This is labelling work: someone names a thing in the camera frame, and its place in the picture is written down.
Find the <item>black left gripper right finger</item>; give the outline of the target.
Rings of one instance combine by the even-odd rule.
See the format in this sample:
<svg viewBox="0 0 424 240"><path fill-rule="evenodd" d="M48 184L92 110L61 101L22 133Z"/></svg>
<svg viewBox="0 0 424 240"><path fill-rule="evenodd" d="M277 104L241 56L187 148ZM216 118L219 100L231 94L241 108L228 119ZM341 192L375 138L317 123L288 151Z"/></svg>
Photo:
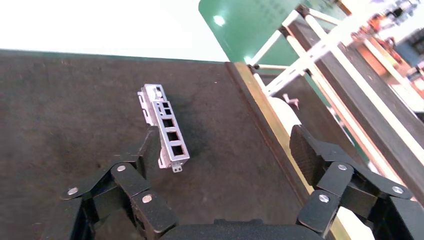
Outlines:
<svg viewBox="0 0 424 240"><path fill-rule="evenodd" d="M414 202L407 187L357 164L338 145L317 140L303 125L292 127L289 148L314 189L298 225L326 237L343 207L369 226L374 237L413 237Z"/></svg>

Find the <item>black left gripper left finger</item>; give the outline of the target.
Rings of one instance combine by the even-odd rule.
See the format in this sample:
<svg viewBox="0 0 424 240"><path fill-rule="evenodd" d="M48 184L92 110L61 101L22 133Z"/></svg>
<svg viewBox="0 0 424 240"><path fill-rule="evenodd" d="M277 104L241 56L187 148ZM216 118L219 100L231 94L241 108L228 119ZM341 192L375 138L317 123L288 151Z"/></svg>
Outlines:
<svg viewBox="0 0 424 240"><path fill-rule="evenodd" d="M176 227L176 214L146 179L146 164L159 157L160 147L159 129L150 126L134 150L115 155L108 166L65 190L62 203L75 204L79 217L71 224L72 234L84 240L94 236L95 226L118 210L146 240L158 240Z"/></svg>

